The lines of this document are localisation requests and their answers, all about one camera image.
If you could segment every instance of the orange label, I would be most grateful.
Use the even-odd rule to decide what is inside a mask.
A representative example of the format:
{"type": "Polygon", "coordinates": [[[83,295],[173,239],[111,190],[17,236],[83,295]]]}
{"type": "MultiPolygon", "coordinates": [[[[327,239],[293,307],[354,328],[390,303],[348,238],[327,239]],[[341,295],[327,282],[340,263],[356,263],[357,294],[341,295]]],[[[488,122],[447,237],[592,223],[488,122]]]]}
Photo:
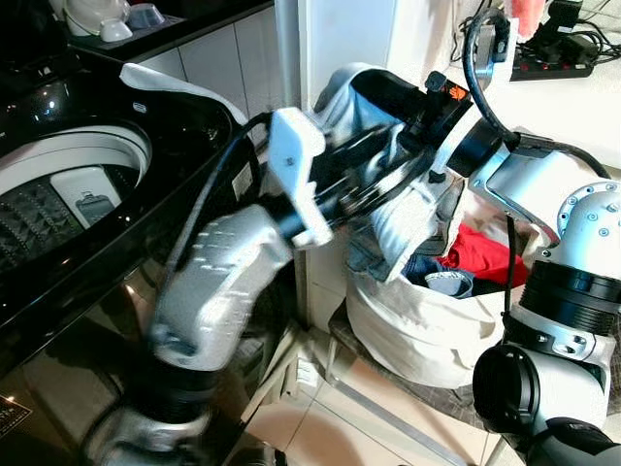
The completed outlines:
{"type": "Polygon", "coordinates": [[[464,97],[466,97],[466,91],[461,87],[457,86],[451,87],[448,93],[455,100],[462,100],[464,97]]]}

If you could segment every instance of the black cable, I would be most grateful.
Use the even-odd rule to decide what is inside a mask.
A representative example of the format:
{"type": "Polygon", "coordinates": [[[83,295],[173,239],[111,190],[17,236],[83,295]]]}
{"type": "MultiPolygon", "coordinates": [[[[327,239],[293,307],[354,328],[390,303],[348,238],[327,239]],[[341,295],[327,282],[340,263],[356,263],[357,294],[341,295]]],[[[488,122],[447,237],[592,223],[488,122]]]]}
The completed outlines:
{"type": "Polygon", "coordinates": [[[205,182],[205,185],[203,186],[203,189],[201,189],[201,192],[196,198],[196,201],[194,202],[194,207],[192,207],[192,211],[190,212],[190,215],[185,221],[185,225],[183,226],[181,233],[177,237],[175,246],[173,247],[173,250],[171,251],[167,264],[166,264],[166,274],[165,274],[164,284],[162,286],[163,289],[165,289],[168,286],[171,279],[173,278],[173,275],[176,273],[180,259],[183,256],[183,253],[185,252],[185,248],[195,233],[194,229],[196,228],[196,223],[198,222],[198,219],[201,213],[203,212],[205,202],[207,201],[210,194],[212,193],[212,190],[215,187],[215,182],[217,182],[220,172],[222,172],[226,164],[229,162],[229,158],[231,157],[231,154],[234,152],[238,143],[245,138],[246,134],[252,128],[254,128],[254,126],[260,123],[264,123],[268,125],[269,122],[271,121],[271,118],[272,118],[271,113],[263,113],[263,114],[254,116],[248,121],[248,123],[246,123],[244,126],[239,128],[235,132],[233,137],[231,138],[228,146],[226,147],[226,149],[220,156],[217,162],[217,165],[210,173],[209,177],[207,178],[207,181],[205,182]]]}
{"type": "Polygon", "coordinates": [[[113,394],[115,398],[120,398],[123,396],[123,389],[114,379],[114,377],[111,376],[110,373],[108,373],[108,371],[105,371],[100,367],[96,367],[95,369],[93,369],[93,372],[99,377],[99,380],[102,382],[102,384],[106,386],[108,391],[113,394]]]}
{"type": "Polygon", "coordinates": [[[595,172],[598,177],[610,179],[610,174],[607,169],[604,168],[604,165],[602,165],[597,158],[595,158],[586,150],[577,148],[576,146],[572,146],[571,144],[557,143],[556,141],[553,142],[550,148],[558,150],[560,152],[564,152],[568,155],[572,155],[575,158],[582,160],[595,172]]]}
{"type": "Polygon", "coordinates": [[[507,216],[507,234],[508,234],[508,268],[507,283],[505,285],[505,312],[508,313],[511,308],[511,289],[513,288],[513,280],[515,278],[515,220],[507,216]]]}
{"type": "Polygon", "coordinates": [[[610,3],[610,0],[605,0],[605,2],[602,3],[602,5],[598,8],[598,10],[595,13],[593,13],[592,15],[590,15],[589,17],[586,17],[585,20],[592,19],[593,17],[596,17],[608,5],[608,3],[610,3]]]}
{"type": "Polygon", "coordinates": [[[91,461],[88,458],[88,449],[90,448],[90,444],[95,438],[95,434],[102,426],[102,424],[110,417],[110,415],[121,405],[121,398],[117,398],[112,402],[108,408],[106,408],[96,419],[90,424],[88,430],[82,437],[82,441],[80,442],[80,449],[78,452],[78,464],[80,466],[91,466],[91,461]]]}
{"type": "Polygon", "coordinates": [[[600,26],[588,19],[579,19],[576,23],[585,24],[595,29],[594,31],[575,31],[572,33],[572,35],[589,38],[598,47],[598,59],[592,63],[593,65],[621,58],[621,44],[613,44],[600,26]]]}
{"type": "Polygon", "coordinates": [[[145,268],[145,264],[140,264],[140,266],[138,267],[138,270],[140,271],[140,273],[143,276],[143,279],[145,280],[145,282],[151,287],[153,288],[155,291],[159,291],[159,285],[157,284],[157,282],[153,279],[153,277],[151,275],[148,274],[147,269],[145,268]]]}
{"type": "Polygon", "coordinates": [[[485,10],[474,17],[471,26],[468,28],[466,40],[464,41],[464,52],[462,54],[464,75],[474,102],[483,117],[508,145],[516,145],[519,142],[519,136],[504,126],[496,114],[494,114],[491,107],[487,103],[487,99],[485,99],[485,96],[483,95],[483,90],[478,83],[476,71],[474,70],[474,49],[476,47],[476,39],[478,38],[482,25],[489,20],[492,20],[497,24],[507,21],[503,12],[495,8],[485,10]]]}
{"type": "MultiPolygon", "coordinates": [[[[459,32],[461,32],[462,34],[466,33],[466,30],[468,29],[468,27],[470,26],[471,21],[473,20],[473,18],[479,14],[479,12],[481,11],[481,9],[483,8],[483,5],[485,4],[486,0],[481,0],[481,2],[478,4],[478,7],[476,7],[476,11],[474,12],[474,15],[472,15],[471,17],[465,17],[462,22],[459,23],[459,25],[457,26],[459,28],[459,32]]],[[[490,8],[492,6],[492,0],[487,0],[487,8],[490,8]]],[[[455,52],[458,49],[458,44],[457,44],[457,33],[455,31],[453,31],[453,49],[450,53],[450,62],[451,63],[455,63],[459,60],[462,59],[461,55],[459,56],[455,56],[455,52]]]]}

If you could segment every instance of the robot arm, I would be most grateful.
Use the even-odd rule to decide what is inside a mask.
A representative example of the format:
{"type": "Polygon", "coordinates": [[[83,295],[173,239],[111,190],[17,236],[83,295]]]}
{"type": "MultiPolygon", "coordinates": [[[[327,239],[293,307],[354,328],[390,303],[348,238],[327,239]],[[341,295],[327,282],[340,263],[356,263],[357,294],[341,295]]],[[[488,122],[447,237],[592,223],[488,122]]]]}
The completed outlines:
{"type": "Polygon", "coordinates": [[[197,436],[209,422],[217,371],[291,251],[329,241],[336,226],[389,202],[423,173],[441,182],[448,167],[550,239],[522,300],[505,315],[504,343],[476,366],[479,414],[529,465],[619,464],[621,447],[599,427],[614,349],[609,330],[621,301],[621,186],[579,170],[545,141],[523,138],[529,144],[508,149],[476,117],[466,89],[438,73],[426,84],[425,93],[383,70],[360,73],[346,85],[363,97],[354,101],[371,106],[369,124],[336,148],[326,149],[301,112],[275,113],[269,164],[284,196],[261,199],[198,234],[160,298],[146,375],[130,388],[130,407],[100,463],[137,464],[137,449],[170,452],[197,436]],[[374,159],[387,146],[397,146],[391,158],[374,159]]]}
{"type": "Polygon", "coordinates": [[[621,184],[558,151],[528,148],[498,150],[470,187],[550,241],[504,316],[503,344],[477,362],[479,415],[529,466],[619,464],[621,446],[599,427],[621,309],[621,184]]]}

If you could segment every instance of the tiled floor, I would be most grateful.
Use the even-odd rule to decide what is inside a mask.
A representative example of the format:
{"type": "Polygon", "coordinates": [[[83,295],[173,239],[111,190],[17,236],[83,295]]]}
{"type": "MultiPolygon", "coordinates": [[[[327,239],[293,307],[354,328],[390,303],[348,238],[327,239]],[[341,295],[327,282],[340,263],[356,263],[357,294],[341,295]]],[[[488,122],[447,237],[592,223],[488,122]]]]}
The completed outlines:
{"type": "MultiPolygon", "coordinates": [[[[324,347],[318,344],[315,348],[323,365],[324,347]]],[[[344,350],[334,371],[340,380],[459,454],[468,464],[485,464],[498,442],[497,435],[488,435],[417,402],[344,350]]],[[[285,395],[278,403],[259,408],[247,431],[285,451],[289,462],[298,466],[450,464],[321,378],[315,387],[300,383],[296,397],[285,395]]],[[[610,418],[605,432],[613,440],[621,440],[621,416],[610,418]]],[[[505,449],[496,464],[523,463],[511,449],[505,449]]]]}

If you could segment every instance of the washing machine drum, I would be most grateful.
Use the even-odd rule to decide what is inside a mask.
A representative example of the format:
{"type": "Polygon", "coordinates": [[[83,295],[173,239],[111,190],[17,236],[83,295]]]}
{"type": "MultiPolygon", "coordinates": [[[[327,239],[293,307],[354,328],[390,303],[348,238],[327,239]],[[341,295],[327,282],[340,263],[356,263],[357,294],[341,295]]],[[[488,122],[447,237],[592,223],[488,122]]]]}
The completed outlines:
{"type": "Polygon", "coordinates": [[[79,236],[144,176],[148,141],[120,126],[55,133],[0,158],[0,273],[79,236]]]}

